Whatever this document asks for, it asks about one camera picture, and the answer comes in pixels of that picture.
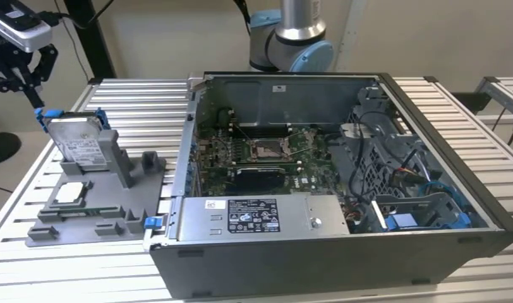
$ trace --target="black stand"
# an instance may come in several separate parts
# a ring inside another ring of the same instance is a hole
[[[21,139],[17,134],[0,133],[0,162],[13,157],[21,149]]]

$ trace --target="black pole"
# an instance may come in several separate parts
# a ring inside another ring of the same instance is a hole
[[[81,24],[86,24],[95,15],[91,0],[63,0],[69,10],[69,14]],[[103,32],[99,22],[91,25],[86,30],[75,27],[82,48],[85,49],[86,58],[95,78],[117,78],[111,56],[107,44],[103,39]]]

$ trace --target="motherboard chip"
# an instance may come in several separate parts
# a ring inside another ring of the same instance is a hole
[[[258,140],[256,142],[254,150],[257,158],[282,157],[281,143],[277,140]]]

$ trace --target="blue cable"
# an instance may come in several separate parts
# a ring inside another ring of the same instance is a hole
[[[453,197],[453,200],[456,201],[456,203],[460,205],[460,207],[464,207],[464,203],[462,203],[462,199],[461,199],[460,194],[457,193],[457,191],[454,190],[453,187],[445,185],[441,181],[432,181],[432,182],[425,183],[425,184],[420,187],[418,196],[422,196],[422,195],[424,195],[425,189],[426,189],[428,186],[430,186],[430,185],[438,185],[438,186],[441,186],[446,191],[449,191],[449,192],[452,193],[452,197]]]

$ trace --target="gray floor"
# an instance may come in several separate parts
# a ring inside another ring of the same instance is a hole
[[[22,148],[15,156],[0,163],[0,187],[10,190],[17,188],[49,141],[49,135],[41,131],[15,134],[22,140]],[[0,191],[0,208],[9,198],[10,194]]]

